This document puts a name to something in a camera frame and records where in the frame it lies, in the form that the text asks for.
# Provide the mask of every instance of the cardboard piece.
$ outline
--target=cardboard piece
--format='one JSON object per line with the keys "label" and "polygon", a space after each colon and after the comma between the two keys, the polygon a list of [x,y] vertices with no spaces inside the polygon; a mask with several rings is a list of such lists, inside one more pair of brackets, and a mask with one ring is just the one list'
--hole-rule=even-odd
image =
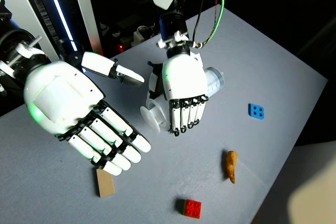
{"label": "cardboard piece", "polygon": [[102,169],[97,169],[97,180],[100,197],[106,197],[115,194],[112,175]]}

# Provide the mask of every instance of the white robotic hand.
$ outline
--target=white robotic hand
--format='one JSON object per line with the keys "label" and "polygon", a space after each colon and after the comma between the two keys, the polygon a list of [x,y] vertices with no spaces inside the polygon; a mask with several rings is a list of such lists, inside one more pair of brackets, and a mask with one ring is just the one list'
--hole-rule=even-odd
{"label": "white robotic hand", "polygon": [[[0,69],[24,80],[24,100],[34,120],[59,140],[66,140],[95,166],[112,175],[128,170],[148,152],[149,142],[104,100],[82,72],[66,62],[48,63],[44,53],[19,44],[15,61]],[[144,79],[103,56],[84,53],[82,65],[132,85]]]}
{"label": "white robotic hand", "polygon": [[202,119],[207,96],[207,77],[200,55],[178,54],[163,64],[153,65],[149,82],[148,99],[154,100],[164,95],[169,103],[169,115],[161,109],[161,116],[169,117],[169,127],[175,136],[186,132],[187,128],[199,124]]}

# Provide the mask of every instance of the gray tabletop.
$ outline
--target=gray tabletop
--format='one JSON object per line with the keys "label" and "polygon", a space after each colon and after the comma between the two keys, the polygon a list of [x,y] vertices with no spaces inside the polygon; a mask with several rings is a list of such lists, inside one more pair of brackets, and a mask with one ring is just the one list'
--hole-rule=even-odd
{"label": "gray tabletop", "polygon": [[[207,37],[213,19],[213,8],[202,14],[197,40]],[[148,81],[147,61],[166,58],[158,39],[117,58]],[[205,68],[224,73],[225,87],[207,103],[201,124],[179,137],[145,125],[139,107],[146,85],[88,74],[152,144],[140,163],[114,177],[117,193],[110,197],[97,196],[90,163],[39,128],[24,106],[0,118],[0,223],[250,223],[327,80],[227,10],[200,52]],[[265,108],[264,120],[248,115],[249,103]],[[235,185],[223,177],[229,150],[238,153]],[[200,220],[178,213],[187,198],[202,202]]]}

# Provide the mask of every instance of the blue lego brick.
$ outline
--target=blue lego brick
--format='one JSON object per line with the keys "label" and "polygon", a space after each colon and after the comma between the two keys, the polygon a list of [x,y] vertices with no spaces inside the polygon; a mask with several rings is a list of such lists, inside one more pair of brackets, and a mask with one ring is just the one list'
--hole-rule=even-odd
{"label": "blue lego brick", "polygon": [[248,114],[253,118],[261,120],[265,118],[264,107],[252,103],[248,105]]}

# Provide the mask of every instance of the red lego brick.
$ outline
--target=red lego brick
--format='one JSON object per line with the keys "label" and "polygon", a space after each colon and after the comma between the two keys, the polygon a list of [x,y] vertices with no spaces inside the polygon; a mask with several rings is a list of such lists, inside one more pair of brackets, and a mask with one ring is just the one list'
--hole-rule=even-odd
{"label": "red lego brick", "polygon": [[199,219],[201,217],[201,206],[201,202],[187,199],[185,201],[183,214],[188,217]]}

